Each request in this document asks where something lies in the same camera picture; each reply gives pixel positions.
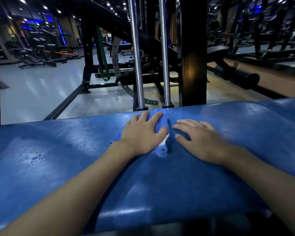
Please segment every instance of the curved metal plate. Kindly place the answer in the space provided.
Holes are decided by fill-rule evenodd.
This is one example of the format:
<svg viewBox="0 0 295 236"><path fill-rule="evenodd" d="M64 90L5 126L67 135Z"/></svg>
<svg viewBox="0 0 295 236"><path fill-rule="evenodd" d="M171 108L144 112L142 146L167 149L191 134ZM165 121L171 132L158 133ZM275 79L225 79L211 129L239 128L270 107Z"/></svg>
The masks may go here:
<svg viewBox="0 0 295 236"><path fill-rule="evenodd" d="M119 68L119 63L118 63L118 52L119 52L119 44L120 44L120 39L115 36L114 37L114 41L113 41L113 46L112 46L112 50L111 50L111 59L113 62L113 67L114 67L114 73L116 78L120 78L121 77L121 71ZM131 97L133 97L133 91L128 87L128 85L121 85L123 90L126 91L126 93L128 95L130 95ZM150 99L144 99L144 102L146 104L149 105L158 105L158 101L157 100L150 100Z"/></svg>

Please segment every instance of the blue vinyl cover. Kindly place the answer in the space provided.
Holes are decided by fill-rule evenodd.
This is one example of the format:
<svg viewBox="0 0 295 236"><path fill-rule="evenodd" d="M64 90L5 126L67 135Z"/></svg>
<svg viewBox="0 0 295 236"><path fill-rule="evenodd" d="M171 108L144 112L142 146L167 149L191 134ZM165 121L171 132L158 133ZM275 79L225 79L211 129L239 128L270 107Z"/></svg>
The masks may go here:
<svg viewBox="0 0 295 236"><path fill-rule="evenodd" d="M207 121L233 144L295 176L295 98L168 108L168 156L148 154L117 177L87 232L266 208L227 169L175 140L178 119ZM133 112L0 126L0 230L99 158Z"/></svg>

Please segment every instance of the cleaning cloth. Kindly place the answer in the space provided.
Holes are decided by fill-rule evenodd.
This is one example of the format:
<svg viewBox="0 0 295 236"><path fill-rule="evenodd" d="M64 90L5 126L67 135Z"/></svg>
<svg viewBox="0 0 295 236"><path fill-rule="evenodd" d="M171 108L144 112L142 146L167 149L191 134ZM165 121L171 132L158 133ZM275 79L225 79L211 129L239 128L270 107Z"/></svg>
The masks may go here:
<svg viewBox="0 0 295 236"><path fill-rule="evenodd" d="M161 127L166 126L167 130L169 132L169 126L168 126L168 116L167 116L167 112L165 109L154 109L150 111L150 114L148 115L147 121L157 112L163 112L163 116L161 116L161 118L158 120L158 122L155 125L155 129L154 132L158 133L158 131L161 129ZM112 139L112 141L110 142L110 144L112 142L115 141L119 141L121 138L121 134L123 129L125 128L125 126L122 127L122 130ZM154 152L155 154L157 154L159 157L166 157L167 156L167 146L166 146L166 142L167 139L169 137L169 134L165 137L165 139L160 143L160 145L158 145L157 147L155 147L152 152Z"/></svg>

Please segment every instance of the silver pole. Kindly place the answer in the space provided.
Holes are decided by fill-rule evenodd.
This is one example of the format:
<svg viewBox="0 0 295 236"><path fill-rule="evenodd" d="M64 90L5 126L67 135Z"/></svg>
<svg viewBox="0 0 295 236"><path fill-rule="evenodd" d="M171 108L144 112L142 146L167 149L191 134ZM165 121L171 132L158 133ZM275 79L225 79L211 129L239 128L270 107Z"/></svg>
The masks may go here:
<svg viewBox="0 0 295 236"><path fill-rule="evenodd" d="M143 81L141 72L141 60L140 60L140 48L138 40L138 26L137 26L137 11L135 0L129 0L129 14L130 14L130 25L132 33L132 46L134 53L134 66L136 70L136 80L138 89L138 100L139 108L144 108L144 94L143 94Z"/></svg>
<svg viewBox="0 0 295 236"><path fill-rule="evenodd" d="M159 0L159 18L161 20L165 106L169 106L170 105L170 85L169 85L167 37L166 37L166 0Z"/></svg>

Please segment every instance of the person's right hand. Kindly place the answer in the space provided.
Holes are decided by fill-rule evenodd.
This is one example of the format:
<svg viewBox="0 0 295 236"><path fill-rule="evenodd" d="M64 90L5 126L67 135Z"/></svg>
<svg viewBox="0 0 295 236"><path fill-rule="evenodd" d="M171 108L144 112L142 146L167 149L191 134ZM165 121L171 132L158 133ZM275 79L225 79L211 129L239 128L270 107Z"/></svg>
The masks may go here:
<svg viewBox="0 0 295 236"><path fill-rule="evenodd" d="M237 147L221 138L215 128L207 122L197 122L192 119L177 120L174 129L187 133L191 141L176 134L176 140L197 158L222 165Z"/></svg>

